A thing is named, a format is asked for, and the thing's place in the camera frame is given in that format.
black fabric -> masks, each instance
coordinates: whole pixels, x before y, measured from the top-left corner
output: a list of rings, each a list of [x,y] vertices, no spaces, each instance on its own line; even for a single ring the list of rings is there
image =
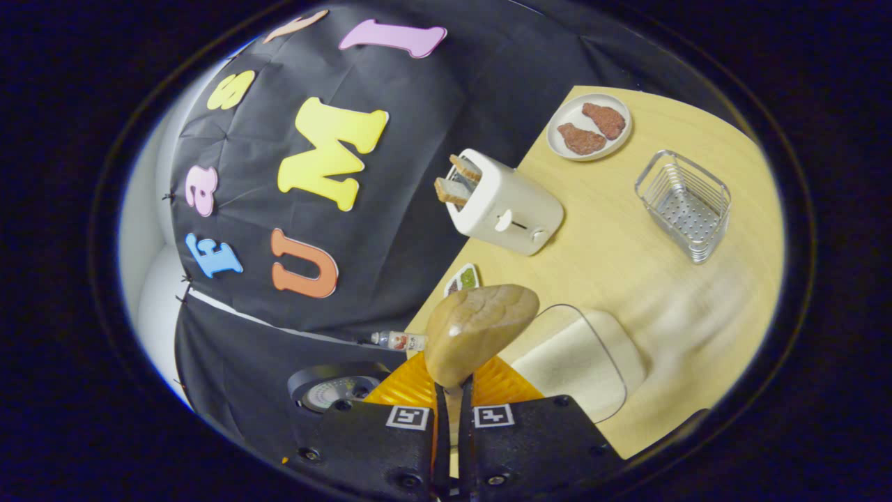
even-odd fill
[[[180,308],[177,371],[196,413],[267,459],[293,456],[319,414],[299,409],[288,378],[317,364],[378,362],[391,371],[402,352],[311,339],[258,324],[190,297]]]
[[[405,329],[466,240],[434,195],[448,155],[472,147],[517,165],[574,85],[669,96],[734,123],[684,62],[592,10],[542,15],[510,2],[375,0],[294,15],[322,8],[330,10],[325,18],[290,36],[264,45],[264,32],[211,81],[182,131],[171,180],[177,245],[194,287],[276,326],[343,338]],[[443,26],[449,34],[424,59],[380,46],[339,50],[344,35],[368,18]],[[219,82],[246,70],[258,75],[241,103],[208,110]],[[365,170],[349,175],[359,182],[349,212],[316,194],[277,187],[282,159],[313,149],[294,127],[311,96],[390,114],[376,149],[359,155]],[[186,204],[186,173],[197,164],[219,172],[216,208],[207,218]],[[275,261],[290,272],[317,274],[301,259],[272,255],[275,228],[335,259],[340,276],[331,297],[273,287]],[[205,277],[185,245],[189,232],[228,243],[244,272]]]

wire basket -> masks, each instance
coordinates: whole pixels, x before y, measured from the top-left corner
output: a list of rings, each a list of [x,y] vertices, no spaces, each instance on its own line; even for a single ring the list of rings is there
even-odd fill
[[[645,180],[648,185],[642,193]],[[702,264],[713,253],[728,228],[728,187],[673,151],[661,150],[650,159],[635,181],[635,194],[695,264]]]

meat patty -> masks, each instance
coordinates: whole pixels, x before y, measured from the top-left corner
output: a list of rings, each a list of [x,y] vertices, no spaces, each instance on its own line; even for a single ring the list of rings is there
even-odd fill
[[[625,129],[625,119],[623,116],[609,106],[598,106],[592,103],[582,105],[582,114],[595,121],[595,125],[601,130],[601,133],[607,139],[614,140],[619,138],[623,129]]]
[[[607,144],[597,132],[579,129],[570,122],[557,126],[557,132],[564,137],[566,147],[579,155],[593,154]]]

dish rack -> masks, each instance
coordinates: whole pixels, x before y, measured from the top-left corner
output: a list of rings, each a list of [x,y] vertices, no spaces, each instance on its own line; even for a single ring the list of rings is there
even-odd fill
[[[647,188],[641,186],[647,181]],[[671,150],[657,152],[635,181],[635,195],[654,221],[702,264],[728,229],[731,192],[711,172]]]

bread slice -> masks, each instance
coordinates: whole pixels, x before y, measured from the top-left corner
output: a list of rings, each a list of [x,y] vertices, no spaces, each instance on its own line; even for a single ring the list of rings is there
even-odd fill
[[[465,178],[473,181],[474,183],[479,183],[480,178],[483,176],[483,172],[480,171],[477,166],[473,165],[470,162],[465,161],[464,159],[458,158],[457,155],[450,155],[449,162],[455,166],[458,174],[461,174]]]
[[[434,188],[437,190],[437,198],[443,203],[452,202],[455,205],[465,205],[471,197],[471,191],[458,181],[437,178]]]

